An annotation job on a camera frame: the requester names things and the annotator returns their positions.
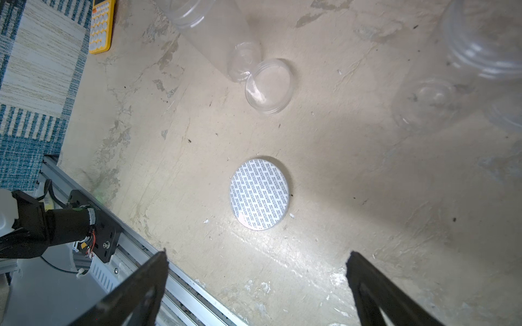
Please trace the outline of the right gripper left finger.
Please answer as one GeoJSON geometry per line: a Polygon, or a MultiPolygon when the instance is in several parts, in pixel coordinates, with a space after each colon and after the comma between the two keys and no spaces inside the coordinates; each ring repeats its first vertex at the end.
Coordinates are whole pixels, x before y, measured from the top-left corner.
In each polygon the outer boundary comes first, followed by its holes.
{"type": "Polygon", "coordinates": [[[155,325],[164,296],[169,262],[165,251],[154,254],[130,277],[72,325],[155,325]]]}

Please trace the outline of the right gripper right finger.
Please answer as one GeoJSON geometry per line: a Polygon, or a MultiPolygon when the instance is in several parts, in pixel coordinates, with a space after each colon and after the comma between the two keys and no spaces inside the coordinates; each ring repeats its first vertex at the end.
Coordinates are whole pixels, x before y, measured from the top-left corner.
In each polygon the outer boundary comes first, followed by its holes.
{"type": "Polygon", "coordinates": [[[393,325],[442,324],[359,252],[350,253],[346,267],[347,281],[361,325],[385,325],[383,315],[393,325]]]}

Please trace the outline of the patterned white jar lid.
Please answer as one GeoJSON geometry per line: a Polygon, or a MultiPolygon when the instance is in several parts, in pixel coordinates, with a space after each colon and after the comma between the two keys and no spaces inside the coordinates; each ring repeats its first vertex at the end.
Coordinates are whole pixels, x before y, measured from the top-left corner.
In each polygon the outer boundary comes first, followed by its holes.
{"type": "Polygon", "coordinates": [[[231,178],[230,201],[234,216],[243,226],[264,231],[286,215],[290,189],[276,165],[256,158],[244,162],[235,171],[231,178]]]}

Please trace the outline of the clear large jar lid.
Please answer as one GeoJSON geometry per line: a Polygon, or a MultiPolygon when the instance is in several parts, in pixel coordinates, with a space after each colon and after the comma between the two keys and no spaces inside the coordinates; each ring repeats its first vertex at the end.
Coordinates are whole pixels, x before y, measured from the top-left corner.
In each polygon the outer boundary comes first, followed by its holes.
{"type": "Polygon", "coordinates": [[[262,61],[247,78],[246,100],[261,114],[277,114],[291,102],[294,76],[289,66],[279,59],[262,61]]]}

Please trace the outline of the small jar with rice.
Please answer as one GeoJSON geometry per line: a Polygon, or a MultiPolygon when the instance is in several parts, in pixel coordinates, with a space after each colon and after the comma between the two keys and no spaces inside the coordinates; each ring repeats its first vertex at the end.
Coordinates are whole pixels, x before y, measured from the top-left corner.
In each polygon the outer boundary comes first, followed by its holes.
{"type": "Polygon", "coordinates": [[[410,133],[435,133],[476,111],[521,131],[521,2],[450,1],[390,109],[410,133]]]}

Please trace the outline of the clear plastic jar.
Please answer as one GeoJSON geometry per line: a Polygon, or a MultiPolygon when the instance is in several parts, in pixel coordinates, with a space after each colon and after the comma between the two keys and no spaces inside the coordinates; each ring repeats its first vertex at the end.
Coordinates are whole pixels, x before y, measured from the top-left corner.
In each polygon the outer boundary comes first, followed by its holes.
{"type": "Polygon", "coordinates": [[[261,62],[261,47],[236,1],[157,1],[159,9],[216,69],[239,83],[261,62]]]}

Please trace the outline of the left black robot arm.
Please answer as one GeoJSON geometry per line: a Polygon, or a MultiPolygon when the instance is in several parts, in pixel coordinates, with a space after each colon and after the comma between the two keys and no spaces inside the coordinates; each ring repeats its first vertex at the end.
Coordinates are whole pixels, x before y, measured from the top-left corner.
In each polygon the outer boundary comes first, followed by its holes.
{"type": "Polygon", "coordinates": [[[91,237],[95,209],[46,210],[44,203],[16,190],[1,190],[1,258],[37,258],[49,247],[91,237]]]}

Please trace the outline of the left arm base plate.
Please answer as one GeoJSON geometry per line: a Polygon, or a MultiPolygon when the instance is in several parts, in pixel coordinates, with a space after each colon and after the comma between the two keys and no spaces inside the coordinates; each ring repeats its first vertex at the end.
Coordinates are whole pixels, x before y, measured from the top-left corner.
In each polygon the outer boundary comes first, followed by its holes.
{"type": "Polygon", "coordinates": [[[81,190],[71,191],[69,204],[72,207],[87,206],[94,209],[96,216],[94,224],[96,243],[93,245],[92,251],[103,263],[108,263],[116,252],[119,237],[123,232],[122,227],[112,217],[109,210],[81,190]]]}

